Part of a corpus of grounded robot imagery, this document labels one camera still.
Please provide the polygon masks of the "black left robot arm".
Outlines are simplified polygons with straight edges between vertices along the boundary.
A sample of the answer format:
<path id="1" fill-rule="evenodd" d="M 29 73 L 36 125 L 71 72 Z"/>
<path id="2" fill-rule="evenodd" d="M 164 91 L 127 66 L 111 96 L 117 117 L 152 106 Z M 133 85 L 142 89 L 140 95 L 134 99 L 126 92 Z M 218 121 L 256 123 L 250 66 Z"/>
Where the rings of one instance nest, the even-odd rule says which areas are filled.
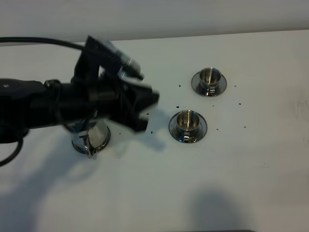
<path id="1" fill-rule="evenodd" d="M 146 130 L 140 112 L 155 105 L 159 94 L 151 87 L 131 84 L 120 73 L 142 79 L 136 66 L 120 52 L 84 47 L 69 83 L 59 80 L 0 81 L 0 141 L 21 146 L 31 129 L 109 118 L 134 131 Z"/>

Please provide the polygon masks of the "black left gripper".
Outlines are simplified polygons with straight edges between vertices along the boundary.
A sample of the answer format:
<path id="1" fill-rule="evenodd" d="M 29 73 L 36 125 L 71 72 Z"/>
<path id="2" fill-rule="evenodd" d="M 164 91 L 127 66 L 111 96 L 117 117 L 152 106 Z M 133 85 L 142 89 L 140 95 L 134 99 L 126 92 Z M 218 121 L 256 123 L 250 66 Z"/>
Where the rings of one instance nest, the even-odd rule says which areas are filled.
<path id="1" fill-rule="evenodd" d="M 156 105 L 159 93 L 150 86 L 124 82 L 88 55 L 84 48 L 74 69 L 71 84 L 81 97 L 70 101 L 70 121 L 87 124 L 94 118 L 109 117 L 135 132 L 146 131 L 148 120 L 139 118 L 134 109 Z"/>

